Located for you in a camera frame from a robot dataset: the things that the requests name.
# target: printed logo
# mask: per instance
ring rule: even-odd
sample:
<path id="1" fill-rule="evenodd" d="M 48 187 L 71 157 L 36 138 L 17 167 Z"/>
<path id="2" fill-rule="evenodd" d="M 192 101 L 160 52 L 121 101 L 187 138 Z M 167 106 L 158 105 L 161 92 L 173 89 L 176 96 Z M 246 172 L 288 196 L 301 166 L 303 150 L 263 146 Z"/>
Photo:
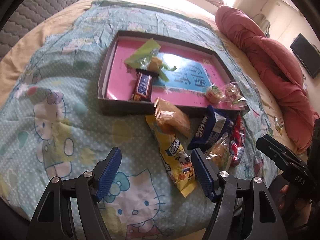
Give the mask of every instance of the printed logo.
<path id="1" fill-rule="evenodd" d="M 208 116 L 204 116 L 203 120 L 201 121 L 201 124 L 199 125 L 199 128 L 196 132 L 196 137 L 202 137 L 203 136 L 203 130 L 204 130 L 204 126 L 205 123 L 207 122 Z"/>
<path id="2" fill-rule="evenodd" d="M 138 87 L 137 87 L 137 94 L 147 97 L 147 92 L 148 92 L 148 87 L 149 87 L 149 82 L 150 76 L 149 75 L 140 75 Z"/>
<path id="3" fill-rule="evenodd" d="M 180 141 L 177 137 L 174 138 L 174 141 L 170 145 L 169 149 L 165 150 L 168 156 L 174 156 L 180 146 Z"/>

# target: orange snack packet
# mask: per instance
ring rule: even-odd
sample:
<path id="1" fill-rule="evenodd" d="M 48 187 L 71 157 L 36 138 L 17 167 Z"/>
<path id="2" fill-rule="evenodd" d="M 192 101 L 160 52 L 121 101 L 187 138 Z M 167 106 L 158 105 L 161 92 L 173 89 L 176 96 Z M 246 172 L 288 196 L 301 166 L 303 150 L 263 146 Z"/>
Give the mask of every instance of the orange snack packet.
<path id="1" fill-rule="evenodd" d="M 169 101 L 157 98 L 154 101 L 156 121 L 158 125 L 168 124 L 184 136 L 191 134 L 189 117 Z"/>

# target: hello kitty print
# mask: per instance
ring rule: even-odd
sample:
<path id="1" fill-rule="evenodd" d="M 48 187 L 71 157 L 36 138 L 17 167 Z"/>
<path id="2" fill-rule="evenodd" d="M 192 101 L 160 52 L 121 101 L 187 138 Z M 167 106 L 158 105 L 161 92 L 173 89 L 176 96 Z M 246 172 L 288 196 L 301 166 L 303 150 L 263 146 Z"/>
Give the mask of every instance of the hello kitty print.
<path id="1" fill-rule="evenodd" d="M 105 222 L 119 220 L 120 227 L 109 225 L 108 230 L 120 233 L 126 240 L 157 239 L 173 234 L 174 230 L 169 228 L 161 232 L 154 221 L 159 212 L 165 212 L 162 196 L 157 194 L 148 169 L 131 176 L 118 172 L 104 198 L 101 214 Z"/>
<path id="2" fill-rule="evenodd" d="M 44 164 L 48 178 L 61 178 L 71 173 L 74 143 L 70 138 L 71 127 L 66 119 L 66 105 L 63 94 L 45 91 L 45 99 L 33 108 L 34 126 L 39 136 L 37 158 Z"/>

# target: hello kitty face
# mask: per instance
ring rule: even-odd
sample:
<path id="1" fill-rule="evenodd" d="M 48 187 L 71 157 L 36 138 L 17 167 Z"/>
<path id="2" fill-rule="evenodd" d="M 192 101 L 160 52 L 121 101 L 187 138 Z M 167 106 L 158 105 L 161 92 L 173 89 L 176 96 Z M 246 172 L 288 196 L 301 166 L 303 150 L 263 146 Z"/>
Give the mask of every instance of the hello kitty face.
<path id="1" fill-rule="evenodd" d="M 114 200 L 111 203 L 107 202 L 108 197 L 105 198 L 105 207 L 113 207 L 121 223 L 126 225 L 140 224 L 154 218 L 161 211 L 161 203 L 152 185 L 149 170 L 146 169 L 136 176 L 128 176 L 126 178 L 127 181 L 124 181 L 124 178 L 117 179 L 116 176 L 113 189 L 111 187 L 110 192 L 117 195 L 114 196 Z M 117 186 L 114 184 L 119 186 L 118 192 L 115 191 Z"/>
<path id="2" fill-rule="evenodd" d="M 48 89 L 46 98 L 33 108 L 36 133 L 42 140 L 52 139 L 54 123 L 65 117 L 65 104 L 62 97 L 62 93 Z"/>

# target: wall-mounted tv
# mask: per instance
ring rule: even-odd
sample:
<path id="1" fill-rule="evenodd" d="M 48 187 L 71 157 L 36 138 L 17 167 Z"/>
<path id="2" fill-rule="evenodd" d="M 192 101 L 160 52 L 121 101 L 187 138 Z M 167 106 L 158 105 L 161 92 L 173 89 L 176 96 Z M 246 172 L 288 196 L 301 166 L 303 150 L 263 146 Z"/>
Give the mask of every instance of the wall-mounted tv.
<path id="1" fill-rule="evenodd" d="M 293 53 L 312 78 L 320 72 L 320 52 L 301 33 L 290 45 Z"/>

